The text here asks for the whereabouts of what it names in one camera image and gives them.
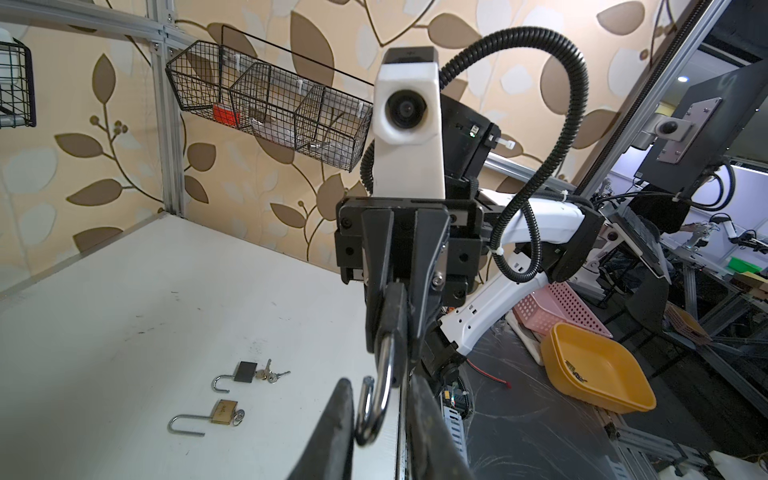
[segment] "red wire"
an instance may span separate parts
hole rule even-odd
[[[487,377],[487,378],[490,378],[494,382],[503,383],[503,384],[505,384],[507,386],[508,389],[512,388],[512,384],[510,382],[507,382],[506,380],[502,380],[502,379],[496,378],[493,375],[491,375],[490,373],[483,372],[478,367],[476,367],[474,363],[470,362],[469,359],[467,359],[467,363],[469,364],[469,366],[471,366],[473,369],[475,369],[477,371],[477,373],[479,373],[480,375],[482,375],[484,377]]]

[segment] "camera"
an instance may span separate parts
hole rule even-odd
[[[390,48],[373,89],[373,196],[445,199],[437,50]]]
[[[387,113],[393,124],[400,128],[414,128],[424,118],[427,104],[413,90],[396,91],[386,102]]]

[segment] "cardboard box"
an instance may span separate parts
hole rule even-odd
[[[733,282],[733,280],[736,280],[739,283],[743,283],[744,285],[748,285],[751,288],[768,291],[768,279],[762,278],[760,275],[756,275],[754,273],[735,273],[733,275],[732,283],[736,283]]]

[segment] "white camera housing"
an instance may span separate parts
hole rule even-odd
[[[445,199],[442,115],[437,51],[434,47],[390,48],[384,55],[373,93],[373,196]],[[414,127],[391,118],[387,101],[412,91],[426,109]]]

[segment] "pink plastic basket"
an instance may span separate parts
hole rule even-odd
[[[614,337],[565,282],[536,290],[512,311],[520,323],[541,335],[549,333],[557,322],[567,322],[609,339]]]

